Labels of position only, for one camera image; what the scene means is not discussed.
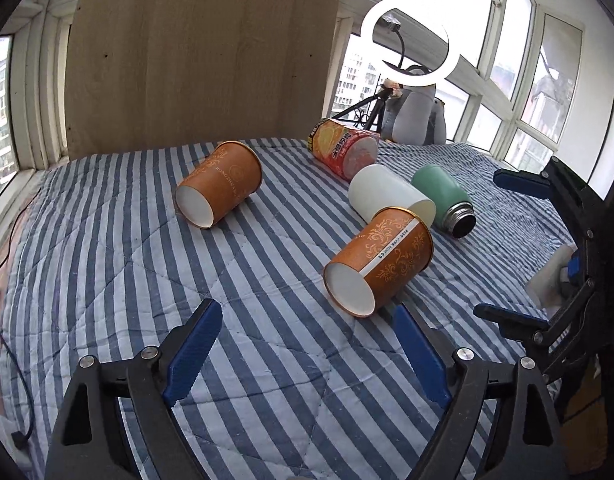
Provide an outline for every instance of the orange paper cup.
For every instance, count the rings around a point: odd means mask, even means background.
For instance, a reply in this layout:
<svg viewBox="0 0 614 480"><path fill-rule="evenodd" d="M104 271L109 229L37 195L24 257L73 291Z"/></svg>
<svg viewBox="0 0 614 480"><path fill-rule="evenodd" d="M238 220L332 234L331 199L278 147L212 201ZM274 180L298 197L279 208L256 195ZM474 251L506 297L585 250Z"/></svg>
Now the orange paper cup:
<svg viewBox="0 0 614 480"><path fill-rule="evenodd" d="M176 205L196 227L215 225L263 181L254 151L235 140L221 143L176 190Z"/></svg>
<svg viewBox="0 0 614 480"><path fill-rule="evenodd" d="M386 207L323 271L325 287L352 316L384 306L434 255L429 228L411 211Z"/></svg>

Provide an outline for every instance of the green thermos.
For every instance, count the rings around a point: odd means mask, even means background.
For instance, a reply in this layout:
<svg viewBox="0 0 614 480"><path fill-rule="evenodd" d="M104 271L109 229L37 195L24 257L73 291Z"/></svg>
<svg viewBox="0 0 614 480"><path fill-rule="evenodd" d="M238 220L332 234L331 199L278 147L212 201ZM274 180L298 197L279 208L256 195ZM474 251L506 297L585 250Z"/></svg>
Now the green thermos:
<svg viewBox="0 0 614 480"><path fill-rule="evenodd" d="M471 198L443 168L437 164L423 166L412 177L411 185L436 204L436 228L454 238L471 233L476 225Z"/></svg>

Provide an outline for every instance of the metal screw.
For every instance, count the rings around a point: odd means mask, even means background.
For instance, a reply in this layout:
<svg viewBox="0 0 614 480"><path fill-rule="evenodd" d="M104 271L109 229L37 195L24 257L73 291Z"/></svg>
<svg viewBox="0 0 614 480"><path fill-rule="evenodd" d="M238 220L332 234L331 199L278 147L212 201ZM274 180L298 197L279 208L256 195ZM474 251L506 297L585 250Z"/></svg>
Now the metal screw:
<svg viewBox="0 0 614 480"><path fill-rule="evenodd" d="M158 355L158 347L157 346L145 346L140 352L140 357L143 359L153 359Z"/></svg>
<svg viewBox="0 0 614 480"><path fill-rule="evenodd" d="M536 367L536 363L530 357L523 357L520 359L520 366L522 368L526 368L527 370L532 370Z"/></svg>
<svg viewBox="0 0 614 480"><path fill-rule="evenodd" d="M89 368L95 362L96 362L96 358L93 357L93 355L85 355L80 360L80 367L82 367L82 368Z"/></svg>
<svg viewBox="0 0 614 480"><path fill-rule="evenodd" d="M469 348L458 348L456 355L458 359L462 359L463 361L471 361L474 357L473 350Z"/></svg>

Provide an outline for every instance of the striped tablecloth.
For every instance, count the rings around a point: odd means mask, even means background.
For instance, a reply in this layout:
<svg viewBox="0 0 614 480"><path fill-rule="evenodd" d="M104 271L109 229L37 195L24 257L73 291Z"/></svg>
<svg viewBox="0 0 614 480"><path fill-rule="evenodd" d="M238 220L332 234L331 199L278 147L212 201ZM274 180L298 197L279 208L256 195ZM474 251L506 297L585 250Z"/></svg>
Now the striped tablecloth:
<svg viewBox="0 0 614 480"><path fill-rule="evenodd" d="M224 326L174 412L212 478L403 479L418 460L442 411L394 336L392 305L354 319L323 285L324 264L363 227L347 183L300 141L247 143L264 183L210 230L177 215L172 192L211 144L90 156L48 173L16 250L3 316L34 395L34 478L79 357L130 358L207 296L222 304ZM536 314L523 285L569 240L554 209L495 188L494 163L466 145L382 143L379 161L405 178L441 164L472 196L475 230L462 240L434 232L434 260L404 296L456 345L516 360L521 347L476 319L472 306ZM4 353L0 383L7 415L26 427L29 405ZM143 476L157 479L130 402L122 408ZM491 418L486 406L465 478Z"/></svg>

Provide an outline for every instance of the wooden board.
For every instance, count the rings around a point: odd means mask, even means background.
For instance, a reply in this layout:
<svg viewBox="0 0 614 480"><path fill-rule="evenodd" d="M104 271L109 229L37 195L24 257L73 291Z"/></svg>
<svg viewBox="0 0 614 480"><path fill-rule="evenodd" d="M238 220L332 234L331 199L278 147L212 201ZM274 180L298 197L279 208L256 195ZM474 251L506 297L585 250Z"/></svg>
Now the wooden board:
<svg viewBox="0 0 614 480"><path fill-rule="evenodd" d="M154 0L79 0L69 33L65 120L71 159L144 143Z"/></svg>
<svg viewBox="0 0 614 480"><path fill-rule="evenodd" d="M306 138L322 113L337 10L338 0L80 0L69 156Z"/></svg>

